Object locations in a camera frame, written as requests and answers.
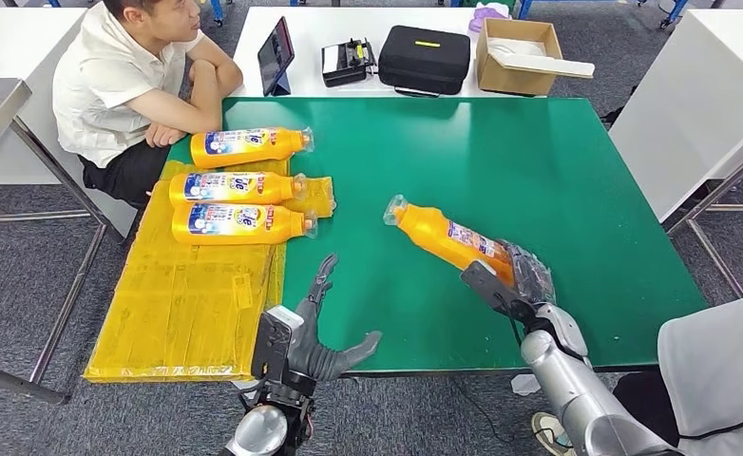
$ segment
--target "detergent bottle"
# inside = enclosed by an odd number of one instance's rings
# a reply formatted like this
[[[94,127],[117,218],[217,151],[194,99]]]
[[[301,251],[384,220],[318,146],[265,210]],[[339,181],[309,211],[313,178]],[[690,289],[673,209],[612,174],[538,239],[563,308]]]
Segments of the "detergent bottle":
[[[178,174],[170,180],[170,202],[276,204],[301,198],[304,190],[303,174],[292,178],[270,172]]]
[[[413,243],[462,271],[480,259],[506,285],[515,286],[511,257],[501,244],[446,219],[436,208],[409,204],[397,195],[389,203],[383,221],[398,226]]]
[[[173,215],[173,237],[192,245],[279,244],[297,236],[315,238],[315,214],[282,206],[183,203]]]
[[[217,168],[262,160],[285,160],[296,152],[314,148],[313,131],[287,128],[198,133],[190,140],[193,163],[201,168]]]

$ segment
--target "man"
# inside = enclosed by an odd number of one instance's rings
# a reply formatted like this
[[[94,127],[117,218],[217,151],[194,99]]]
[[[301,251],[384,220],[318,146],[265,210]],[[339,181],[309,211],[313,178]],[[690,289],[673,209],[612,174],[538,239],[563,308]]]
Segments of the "man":
[[[194,0],[104,0],[55,70],[58,141],[79,155],[84,184],[142,208],[171,144],[218,130],[220,101],[242,73],[200,31]],[[179,98],[185,55],[192,94]]]

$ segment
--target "table leg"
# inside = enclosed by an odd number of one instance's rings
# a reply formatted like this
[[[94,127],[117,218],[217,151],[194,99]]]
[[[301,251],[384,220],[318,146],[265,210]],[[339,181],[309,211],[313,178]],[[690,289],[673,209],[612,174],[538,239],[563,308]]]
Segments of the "table leg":
[[[69,400],[67,394],[36,385],[2,370],[0,370],[0,388],[35,397],[36,399],[41,399],[55,405],[65,404]]]
[[[521,21],[528,17],[528,10],[531,9],[531,3],[534,0],[523,0],[520,2],[520,12],[517,14],[517,19]]]
[[[699,243],[707,251],[710,259],[715,264],[715,267],[718,268],[718,271],[724,276],[725,279],[727,279],[727,281],[730,283],[730,286],[733,288],[733,292],[738,297],[743,297],[743,288],[738,283],[738,280],[733,275],[733,272],[730,271],[730,268],[727,267],[727,263],[724,262],[724,259],[721,258],[721,255],[718,254],[718,251],[715,249],[713,244],[710,242],[709,239],[707,239],[707,236],[705,235],[704,231],[702,231],[698,223],[696,223],[695,219],[701,213],[709,210],[722,212],[743,212],[743,204],[715,204],[716,201],[718,201],[727,192],[729,192],[731,188],[738,185],[738,183],[741,181],[743,181],[743,162],[738,165],[737,168],[735,168],[735,170],[730,174],[730,176],[727,177],[727,179],[723,180],[715,188],[715,190],[710,192],[703,200],[698,202],[693,209],[688,211],[688,213],[685,214],[685,216],[682,217],[679,221],[677,221],[671,228],[669,228],[667,232],[668,236],[672,236],[676,233],[676,231],[684,226],[691,228],[691,230],[696,235],[696,238],[698,238]]]
[[[105,225],[109,228],[109,235],[113,236],[114,239],[120,243],[124,241],[124,238],[117,231],[114,224],[111,223],[103,212],[98,209],[95,203],[89,199],[84,193],[81,187],[75,182],[75,180],[67,173],[66,169],[55,160],[55,157],[49,153],[48,149],[42,144],[42,142],[33,134],[32,131],[22,122],[19,117],[14,117],[13,122],[10,123],[10,128],[19,136],[19,138],[25,142],[28,148],[39,158],[39,160],[50,170],[50,172],[60,181],[72,196],[77,199],[84,209],[87,210],[92,217],[94,217],[98,223]]]
[[[53,211],[53,212],[28,212],[25,214],[5,214],[0,215],[0,222],[9,221],[34,221],[34,220],[56,220],[56,219],[83,219],[90,217],[85,209],[74,211]]]
[[[61,339],[61,334],[64,333],[64,328],[67,326],[69,320],[69,314],[72,313],[72,309],[75,307],[75,301],[78,298],[78,294],[81,292],[81,287],[84,286],[86,280],[86,273],[92,265],[92,260],[100,249],[100,244],[103,241],[105,235],[105,225],[100,224],[95,231],[94,237],[92,238],[91,244],[86,249],[86,255],[84,260],[81,261],[81,266],[78,268],[75,279],[72,281],[72,286],[69,288],[67,297],[64,298],[64,305],[61,306],[61,311],[58,312],[58,318],[55,320],[55,324],[52,326],[52,331],[49,332],[47,343],[39,354],[39,359],[36,361],[36,367],[33,368],[33,373],[30,375],[30,382],[40,383],[44,378],[44,372],[47,370],[52,354],[55,352],[55,347],[58,345],[58,341]]]
[[[706,212],[743,212],[743,204],[714,204]]]

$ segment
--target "shoe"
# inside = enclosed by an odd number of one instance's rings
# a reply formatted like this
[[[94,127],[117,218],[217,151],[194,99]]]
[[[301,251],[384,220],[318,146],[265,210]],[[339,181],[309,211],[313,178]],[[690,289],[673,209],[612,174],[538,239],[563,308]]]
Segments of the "shoe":
[[[537,440],[543,444],[543,447],[554,456],[576,456],[576,451],[567,438],[567,432],[564,431],[562,423],[550,413],[534,413],[531,417],[531,429]]]

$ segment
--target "green table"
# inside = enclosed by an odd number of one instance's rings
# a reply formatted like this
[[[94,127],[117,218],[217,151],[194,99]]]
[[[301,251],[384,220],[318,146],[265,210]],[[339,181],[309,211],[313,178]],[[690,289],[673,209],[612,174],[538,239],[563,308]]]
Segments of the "green table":
[[[288,243],[283,299],[293,308],[337,252],[319,335],[343,349],[382,331],[359,371],[524,368],[507,319],[383,223],[396,194],[534,252],[596,366],[656,364],[659,326],[705,307],[585,100],[240,99],[224,119],[313,129],[315,152],[294,156],[292,172],[332,176],[337,209],[317,239]],[[188,142],[169,159],[189,162]]]

